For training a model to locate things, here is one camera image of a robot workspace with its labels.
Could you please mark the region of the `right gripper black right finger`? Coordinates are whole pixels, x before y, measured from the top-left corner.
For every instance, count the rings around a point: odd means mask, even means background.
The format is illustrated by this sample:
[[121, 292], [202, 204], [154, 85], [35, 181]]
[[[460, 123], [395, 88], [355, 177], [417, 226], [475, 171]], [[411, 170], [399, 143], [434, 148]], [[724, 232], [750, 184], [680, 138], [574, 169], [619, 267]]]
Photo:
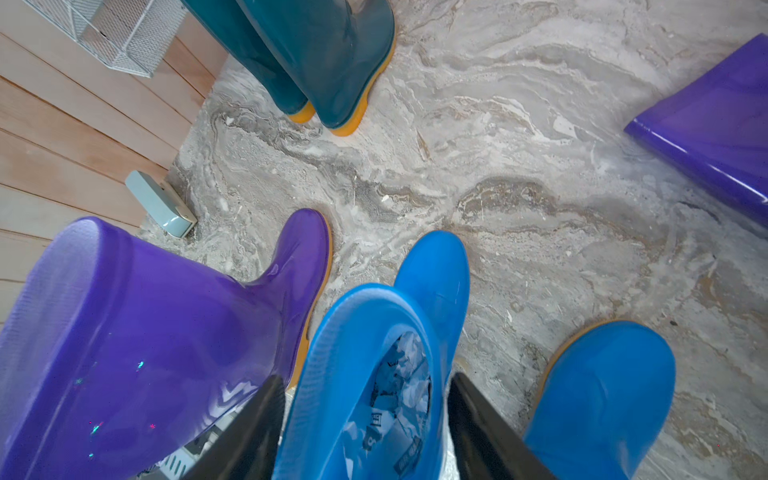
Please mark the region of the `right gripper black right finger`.
[[555, 478], [463, 373], [451, 379], [447, 409], [462, 479]]

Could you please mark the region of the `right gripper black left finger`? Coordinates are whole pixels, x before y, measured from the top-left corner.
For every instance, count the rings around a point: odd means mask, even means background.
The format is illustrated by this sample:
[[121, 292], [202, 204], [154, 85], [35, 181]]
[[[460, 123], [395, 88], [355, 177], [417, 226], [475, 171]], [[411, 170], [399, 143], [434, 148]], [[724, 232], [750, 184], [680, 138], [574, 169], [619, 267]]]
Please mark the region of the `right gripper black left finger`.
[[284, 413], [283, 378], [271, 375], [184, 479], [271, 479]]

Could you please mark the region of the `teal rain boot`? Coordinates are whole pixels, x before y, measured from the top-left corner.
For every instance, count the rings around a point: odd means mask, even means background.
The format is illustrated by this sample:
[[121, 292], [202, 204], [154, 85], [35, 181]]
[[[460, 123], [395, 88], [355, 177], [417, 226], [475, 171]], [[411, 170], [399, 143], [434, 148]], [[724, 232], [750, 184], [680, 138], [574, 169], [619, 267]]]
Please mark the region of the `teal rain boot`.
[[388, 66], [396, 20], [387, 1], [242, 1], [240, 5], [321, 123], [353, 134], [376, 79]]
[[316, 110], [294, 83], [248, 16], [235, 0], [183, 0], [208, 33], [268, 91], [276, 106], [296, 123], [306, 123]]

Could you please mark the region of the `blue rain boot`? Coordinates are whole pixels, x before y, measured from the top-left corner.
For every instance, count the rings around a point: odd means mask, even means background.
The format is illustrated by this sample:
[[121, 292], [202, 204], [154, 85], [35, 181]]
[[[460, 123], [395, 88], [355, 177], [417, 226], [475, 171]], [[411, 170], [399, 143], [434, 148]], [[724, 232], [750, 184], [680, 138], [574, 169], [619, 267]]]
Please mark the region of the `blue rain boot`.
[[339, 299], [310, 348], [274, 477], [438, 478], [469, 294], [465, 247], [439, 230], [417, 241], [393, 285]]
[[652, 329], [585, 327], [547, 366], [524, 443], [558, 479], [630, 479], [663, 428], [675, 380], [674, 354]]

